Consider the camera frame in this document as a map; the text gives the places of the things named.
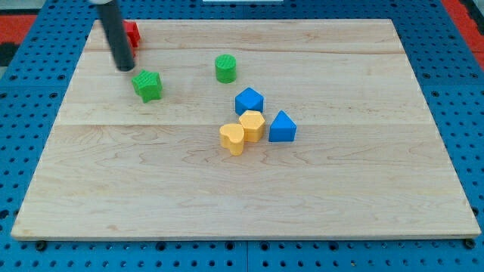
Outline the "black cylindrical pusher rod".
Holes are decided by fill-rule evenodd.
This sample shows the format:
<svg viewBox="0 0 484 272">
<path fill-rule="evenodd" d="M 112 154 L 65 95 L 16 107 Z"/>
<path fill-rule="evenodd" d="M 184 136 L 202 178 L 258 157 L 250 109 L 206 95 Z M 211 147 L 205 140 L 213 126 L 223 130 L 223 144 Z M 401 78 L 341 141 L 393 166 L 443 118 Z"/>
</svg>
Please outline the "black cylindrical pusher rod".
<svg viewBox="0 0 484 272">
<path fill-rule="evenodd" d="M 135 60 L 117 0 L 96 0 L 95 7 L 116 68 L 122 72 L 132 70 L 135 67 Z"/>
</svg>

